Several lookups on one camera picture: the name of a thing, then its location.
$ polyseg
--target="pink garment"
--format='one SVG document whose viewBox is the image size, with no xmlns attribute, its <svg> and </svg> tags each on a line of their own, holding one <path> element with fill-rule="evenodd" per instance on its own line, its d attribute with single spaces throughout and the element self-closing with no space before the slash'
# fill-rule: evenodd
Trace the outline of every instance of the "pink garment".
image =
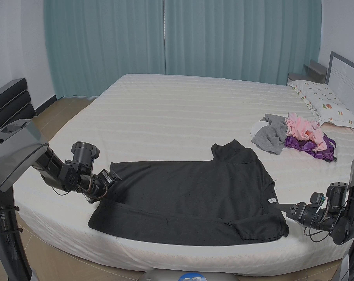
<svg viewBox="0 0 354 281">
<path fill-rule="evenodd" d="M 319 121 L 307 119 L 298 116 L 295 112 L 289 112 L 288 118 L 285 118 L 287 124 L 287 136 L 293 136 L 298 140 L 311 140 L 317 144 L 314 152 L 324 151 L 328 147 L 323 139 L 324 132 L 320 127 Z"/>
</svg>

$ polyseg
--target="tile floor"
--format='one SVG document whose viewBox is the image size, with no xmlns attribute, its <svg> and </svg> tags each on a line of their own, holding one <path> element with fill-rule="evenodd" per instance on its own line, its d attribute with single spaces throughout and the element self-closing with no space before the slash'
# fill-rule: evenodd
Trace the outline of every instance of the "tile floor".
<svg viewBox="0 0 354 281">
<path fill-rule="evenodd" d="M 48 107 L 33 121 L 50 140 L 92 100 L 84 98 L 62 98 Z M 17 215 L 24 232 L 21 234 L 30 265 L 37 271 L 40 281 L 131 281 L 137 280 L 142 272 L 117 269 L 99 265 L 58 250 L 39 239 L 38 235 Z M 337 269 L 339 261 L 333 261 L 310 269 L 272 277 L 238 276 L 240 281 L 328 281 Z M 0 281 L 6 281 L 6 273 L 0 262 Z"/>
</svg>

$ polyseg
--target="floral pillow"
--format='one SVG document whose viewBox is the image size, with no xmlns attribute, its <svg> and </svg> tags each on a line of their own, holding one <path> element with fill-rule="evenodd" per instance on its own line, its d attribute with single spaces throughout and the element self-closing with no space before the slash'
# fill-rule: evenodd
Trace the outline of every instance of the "floral pillow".
<svg viewBox="0 0 354 281">
<path fill-rule="evenodd" d="M 338 99 L 327 84 L 306 80 L 288 83 L 303 99 L 320 125 L 325 122 L 354 128 L 354 114 Z"/>
</svg>

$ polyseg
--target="curtain fold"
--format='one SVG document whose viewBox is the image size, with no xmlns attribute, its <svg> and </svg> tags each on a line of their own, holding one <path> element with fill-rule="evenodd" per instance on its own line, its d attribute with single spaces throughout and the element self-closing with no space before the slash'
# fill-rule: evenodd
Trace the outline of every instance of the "curtain fold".
<svg viewBox="0 0 354 281">
<path fill-rule="evenodd" d="M 163 0 L 44 0 L 57 98 L 100 95 L 128 73 L 165 74 Z"/>
<path fill-rule="evenodd" d="M 165 0 L 166 73 L 286 84 L 320 34 L 321 0 Z"/>
</svg>

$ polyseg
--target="white cloth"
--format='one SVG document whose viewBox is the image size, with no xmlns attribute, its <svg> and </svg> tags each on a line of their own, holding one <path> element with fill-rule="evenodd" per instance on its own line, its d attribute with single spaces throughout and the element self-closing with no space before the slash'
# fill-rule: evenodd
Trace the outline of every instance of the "white cloth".
<svg viewBox="0 0 354 281">
<path fill-rule="evenodd" d="M 211 160 L 212 144 L 236 139 L 254 149 L 273 180 L 277 179 L 280 203 L 308 202 L 314 191 L 325 193 L 331 182 L 349 180 L 354 131 L 329 124 L 322 127 L 337 140 L 336 163 L 314 159 L 296 149 L 273 155 L 251 143 L 248 132 L 264 114 L 286 116 L 289 111 L 314 118 L 288 86 L 207 77 L 125 75 L 65 124 L 50 147 L 65 160 L 72 159 L 70 149 L 78 140 L 96 145 L 100 156 L 93 172 L 98 173 L 109 169 L 110 162 Z M 14 184 L 14 191 L 21 217 L 48 244 L 124 269 L 279 275 L 339 259 L 349 246 L 337 246 L 330 237 L 315 244 L 289 218 L 288 237 L 261 244 L 212 247 L 139 242 L 90 229 L 87 222 L 98 203 L 88 204 L 77 193 L 58 196 L 33 168 Z"/>
<path fill-rule="evenodd" d="M 257 134 L 257 132 L 265 126 L 269 126 L 269 122 L 267 122 L 267 121 L 256 122 L 250 130 L 251 138 L 254 138 L 254 136 Z"/>
</svg>

